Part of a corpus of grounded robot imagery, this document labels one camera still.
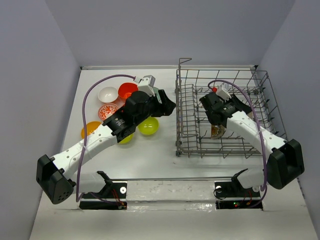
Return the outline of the beige painted ceramic bowl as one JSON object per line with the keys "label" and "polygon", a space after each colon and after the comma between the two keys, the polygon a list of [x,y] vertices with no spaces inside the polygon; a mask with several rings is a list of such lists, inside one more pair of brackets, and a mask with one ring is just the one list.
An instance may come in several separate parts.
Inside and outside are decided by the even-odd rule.
{"label": "beige painted ceramic bowl", "polygon": [[224,135],[225,127],[223,125],[211,125],[210,138],[217,139]]}

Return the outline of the grey wire dish rack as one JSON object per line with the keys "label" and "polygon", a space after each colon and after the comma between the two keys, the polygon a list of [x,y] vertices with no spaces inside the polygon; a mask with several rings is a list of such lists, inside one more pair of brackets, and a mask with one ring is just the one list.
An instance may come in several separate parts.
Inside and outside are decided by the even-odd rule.
{"label": "grey wire dish rack", "polygon": [[256,66],[196,67],[179,59],[175,80],[176,155],[245,157],[260,155],[260,144],[227,125],[242,111],[243,118],[272,136],[287,139],[287,131],[269,74]]}

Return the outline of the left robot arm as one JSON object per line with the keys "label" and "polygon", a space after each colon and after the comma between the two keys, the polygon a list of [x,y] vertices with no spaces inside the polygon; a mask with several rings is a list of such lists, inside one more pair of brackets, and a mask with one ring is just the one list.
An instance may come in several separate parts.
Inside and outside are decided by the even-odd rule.
{"label": "left robot arm", "polygon": [[82,165],[133,134],[147,118],[170,116],[175,108],[176,104],[163,89],[152,96],[140,90],[133,92],[125,104],[89,136],[52,157],[41,156],[36,165],[36,182],[52,204],[62,203],[74,190],[80,190],[80,177],[75,174],[80,173]]}

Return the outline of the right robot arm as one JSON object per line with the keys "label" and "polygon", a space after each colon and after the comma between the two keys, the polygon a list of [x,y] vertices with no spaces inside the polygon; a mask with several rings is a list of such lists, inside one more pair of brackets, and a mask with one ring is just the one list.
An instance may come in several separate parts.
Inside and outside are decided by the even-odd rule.
{"label": "right robot arm", "polygon": [[199,101],[212,125],[239,134],[262,154],[261,169],[246,168],[232,177],[230,190],[235,196],[267,185],[280,190],[304,173],[301,144],[295,139],[287,141],[260,126],[257,117],[249,116],[254,112],[252,108],[235,95],[223,101],[211,92]]}

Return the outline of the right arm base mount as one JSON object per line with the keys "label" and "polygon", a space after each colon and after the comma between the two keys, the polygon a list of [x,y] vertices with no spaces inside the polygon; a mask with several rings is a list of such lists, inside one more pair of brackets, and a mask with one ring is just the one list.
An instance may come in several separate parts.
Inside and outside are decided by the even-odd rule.
{"label": "right arm base mount", "polygon": [[[258,182],[257,186],[253,185],[255,180]],[[230,180],[216,181],[213,190],[216,209],[263,209],[259,186],[263,181],[263,174],[249,168],[235,173]]]}

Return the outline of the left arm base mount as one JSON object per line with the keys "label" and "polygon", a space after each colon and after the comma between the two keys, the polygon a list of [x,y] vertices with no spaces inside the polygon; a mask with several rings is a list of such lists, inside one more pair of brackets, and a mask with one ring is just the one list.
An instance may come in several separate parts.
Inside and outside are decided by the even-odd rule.
{"label": "left arm base mount", "polygon": [[97,171],[104,186],[99,192],[85,193],[80,201],[82,210],[126,210],[127,183],[112,181],[103,171]]}

